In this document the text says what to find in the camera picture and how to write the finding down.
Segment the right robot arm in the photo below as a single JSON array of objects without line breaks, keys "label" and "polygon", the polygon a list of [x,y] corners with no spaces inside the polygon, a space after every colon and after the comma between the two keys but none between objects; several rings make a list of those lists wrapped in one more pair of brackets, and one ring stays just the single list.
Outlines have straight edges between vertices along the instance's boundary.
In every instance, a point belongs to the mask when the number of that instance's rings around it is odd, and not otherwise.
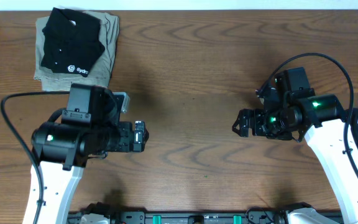
[{"label": "right robot arm", "polygon": [[358,109],[344,110],[335,95],[274,94],[264,108],[240,110],[232,130],[240,137],[305,140],[323,167],[344,223],[358,223]]}]

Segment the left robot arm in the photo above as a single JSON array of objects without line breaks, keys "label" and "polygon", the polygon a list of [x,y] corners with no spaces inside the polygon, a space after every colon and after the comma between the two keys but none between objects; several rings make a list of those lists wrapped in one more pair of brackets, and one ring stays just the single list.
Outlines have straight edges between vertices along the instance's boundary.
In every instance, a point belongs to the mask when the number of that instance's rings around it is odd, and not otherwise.
[{"label": "left robot arm", "polygon": [[24,223],[65,223],[87,161],[109,152],[142,152],[149,138],[143,121],[102,126],[45,122],[32,135],[35,166]]}]

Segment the black polo shirt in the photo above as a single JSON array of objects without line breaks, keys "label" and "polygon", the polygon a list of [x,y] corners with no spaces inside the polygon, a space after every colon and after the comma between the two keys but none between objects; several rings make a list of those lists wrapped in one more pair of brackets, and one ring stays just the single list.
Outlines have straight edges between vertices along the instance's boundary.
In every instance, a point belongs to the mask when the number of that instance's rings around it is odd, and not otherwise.
[{"label": "black polo shirt", "polygon": [[41,66],[53,73],[87,77],[105,51],[99,41],[100,20],[84,12],[53,8],[42,29],[44,56]]}]

